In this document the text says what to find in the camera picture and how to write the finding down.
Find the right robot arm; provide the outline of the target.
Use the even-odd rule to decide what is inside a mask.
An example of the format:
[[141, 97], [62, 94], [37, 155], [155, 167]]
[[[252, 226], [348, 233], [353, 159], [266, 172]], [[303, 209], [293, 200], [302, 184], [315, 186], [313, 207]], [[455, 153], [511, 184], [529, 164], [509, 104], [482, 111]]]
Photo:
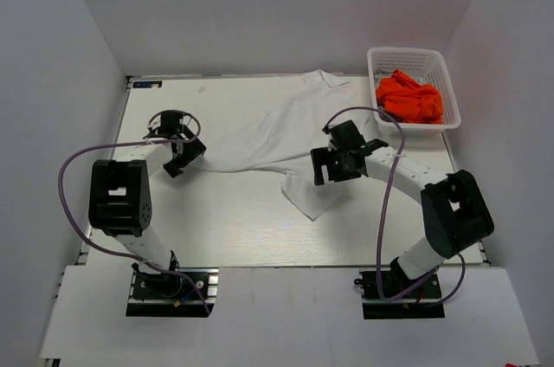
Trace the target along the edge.
[[422, 208], [423, 238], [386, 272], [397, 294], [413, 295], [432, 270], [493, 233], [493, 218], [470, 172], [434, 171], [378, 138], [366, 141], [351, 120], [326, 126], [324, 133], [328, 146], [311, 150], [317, 186], [368, 177], [387, 183], [386, 195], [397, 189]]

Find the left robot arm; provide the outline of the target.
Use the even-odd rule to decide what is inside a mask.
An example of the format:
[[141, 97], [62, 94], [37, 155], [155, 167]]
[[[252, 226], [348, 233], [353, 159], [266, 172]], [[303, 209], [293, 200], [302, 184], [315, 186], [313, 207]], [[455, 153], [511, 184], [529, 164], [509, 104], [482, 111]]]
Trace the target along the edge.
[[177, 257], [152, 227], [150, 179], [158, 171], [175, 178], [206, 152], [200, 122], [192, 114], [165, 110], [147, 124], [137, 146], [92, 167], [88, 220], [92, 228], [115, 238], [137, 258], [138, 270], [154, 274], [153, 286], [165, 297], [178, 294], [183, 276], [174, 270]]

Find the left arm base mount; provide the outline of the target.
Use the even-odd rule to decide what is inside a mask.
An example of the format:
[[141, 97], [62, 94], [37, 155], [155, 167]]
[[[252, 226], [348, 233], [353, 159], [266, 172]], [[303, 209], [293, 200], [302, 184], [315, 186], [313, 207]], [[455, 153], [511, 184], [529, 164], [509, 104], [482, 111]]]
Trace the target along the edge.
[[[219, 270], [196, 268], [185, 273], [199, 289], [209, 311], [213, 310], [219, 281]], [[129, 318], [207, 318], [203, 302], [194, 287], [183, 278], [142, 273], [134, 269], [126, 304]]]

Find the white t-shirt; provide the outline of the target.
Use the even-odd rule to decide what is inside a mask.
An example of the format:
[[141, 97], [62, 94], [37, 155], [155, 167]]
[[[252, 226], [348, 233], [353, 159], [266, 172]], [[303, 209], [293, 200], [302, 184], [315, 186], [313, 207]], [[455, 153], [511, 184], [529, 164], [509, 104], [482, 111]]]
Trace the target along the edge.
[[339, 184], [317, 186], [310, 150], [328, 145], [322, 132], [338, 111], [360, 106], [351, 81], [315, 70], [280, 107], [215, 142], [194, 165], [219, 173], [271, 171], [284, 176], [281, 191], [304, 216], [315, 221], [345, 190]]

